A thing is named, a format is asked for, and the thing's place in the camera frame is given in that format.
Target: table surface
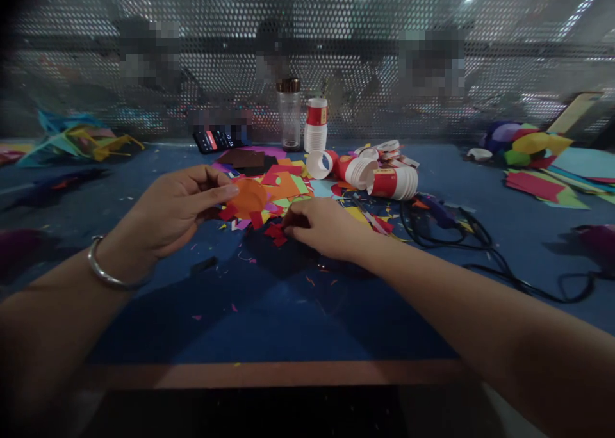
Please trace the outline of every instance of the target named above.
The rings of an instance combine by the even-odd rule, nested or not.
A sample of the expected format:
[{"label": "table surface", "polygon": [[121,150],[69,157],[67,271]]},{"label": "table surface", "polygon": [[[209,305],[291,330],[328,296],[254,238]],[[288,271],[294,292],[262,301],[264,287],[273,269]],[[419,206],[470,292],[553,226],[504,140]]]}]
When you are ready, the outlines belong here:
[{"label": "table surface", "polygon": [[[335,147],[342,154],[357,145]],[[613,223],[612,204],[579,195],[592,210],[549,207],[505,188],[501,168],[464,162],[453,145],[407,145],[404,153],[421,164],[419,190],[476,209],[521,278],[559,293],[561,275],[598,270],[570,229]],[[3,213],[0,228],[44,228],[56,238],[33,256],[30,268],[13,274],[11,290],[111,230],[155,178],[217,156],[189,145],[149,145],[131,159],[96,165],[111,174],[66,193],[55,206]],[[289,157],[302,159],[303,153]],[[0,190],[85,167],[4,167]],[[11,201],[12,195],[3,197],[3,205]],[[381,200],[368,204],[378,215],[386,206]],[[394,233],[407,238],[398,219],[391,222]],[[222,224],[203,225],[182,251],[159,264],[152,282],[94,348],[87,379],[106,387],[224,387],[438,382],[466,372],[453,349],[382,280],[321,272],[303,245],[289,241],[278,249],[264,229],[220,230]],[[433,254],[456,264],[495,265],[483,252],[445,248]],[[216,267],[190,275],[193,265],[212,256]],[[566,289],[573,293],[583,283],[570,280]],[[557,306],[615,334],[614,303],[615,286],[598,281],[586,301]]]}]

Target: brown lid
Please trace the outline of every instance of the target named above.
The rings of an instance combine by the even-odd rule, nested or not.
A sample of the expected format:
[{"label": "brown lid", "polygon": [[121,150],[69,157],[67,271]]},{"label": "brown lid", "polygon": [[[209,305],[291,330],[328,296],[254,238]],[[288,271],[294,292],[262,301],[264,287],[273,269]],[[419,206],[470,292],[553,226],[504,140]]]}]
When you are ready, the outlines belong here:
[{"label": "brown lid", "polygon": [[299,78],[278,79],[275,82],[275,89],[278,92],[294,93],[301,90],[301,82]]}]

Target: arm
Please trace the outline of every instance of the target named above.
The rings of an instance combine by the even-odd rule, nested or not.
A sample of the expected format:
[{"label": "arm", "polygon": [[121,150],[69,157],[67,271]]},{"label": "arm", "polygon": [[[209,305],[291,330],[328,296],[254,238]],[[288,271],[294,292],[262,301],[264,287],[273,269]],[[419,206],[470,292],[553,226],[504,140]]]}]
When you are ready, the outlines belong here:
[{"label": "arm", "polygon": [[[236,194],[226,175],[207,166],[160,177],[100,242],[101,268],[138,282],[190,241],[209,208]],[[106,287],[82,251],[0,305],[0,385],[14,420],[44,409],[130,298]]]},{"label": "arm", "polygon": [[284,221],[290,236],[382,277],[468,365],[546,433],[615,434],[612,336],[368,230],[332,200],[294,203]]}]

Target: bracelet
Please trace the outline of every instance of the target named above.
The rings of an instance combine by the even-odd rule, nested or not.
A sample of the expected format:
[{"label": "bracelet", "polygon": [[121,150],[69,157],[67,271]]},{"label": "bracelet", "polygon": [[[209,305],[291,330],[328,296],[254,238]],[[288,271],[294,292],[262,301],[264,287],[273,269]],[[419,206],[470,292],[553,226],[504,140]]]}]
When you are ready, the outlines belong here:
[{"label": "bracelet", "polygon": [[105,272],[96,260],[96,250],[98,249],[98,244],[103,240],[104,236],[92,236],[93,243],[90,246],[90,250],[88,251],[88,262],[90,262],[90,267],[92,271],[96,275],[98,279],[100,279],[103,283],[113,289],[117,289],[119,291],[136,291],[139,288],[145,286],[151,279],[151,274],[141,281],[128,284],[123,281],[120,281],[116,278],[113,278],[109,273]]}]

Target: hand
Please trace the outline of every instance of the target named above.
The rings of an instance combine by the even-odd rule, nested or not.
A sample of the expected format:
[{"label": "hand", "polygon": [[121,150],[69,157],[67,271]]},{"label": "hand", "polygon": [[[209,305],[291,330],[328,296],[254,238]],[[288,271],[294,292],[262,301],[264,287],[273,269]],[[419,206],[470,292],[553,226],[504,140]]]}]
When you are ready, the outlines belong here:
[{"label": "hand", "polygon": [[209,166],[163,175],[101,242],[101,260],[103,256],[108,257],[108,264],[124,260],[123,254],[135,265],[139,262],[151,266],[183,248],[198,225],[217,215],[213,206],[230,201],[238,193],[226,174]]},{"label": "hand", "polygon": [[331,198],[313,198],[290,205],[284,233],[332,259],[356,261],[374,233]]}]

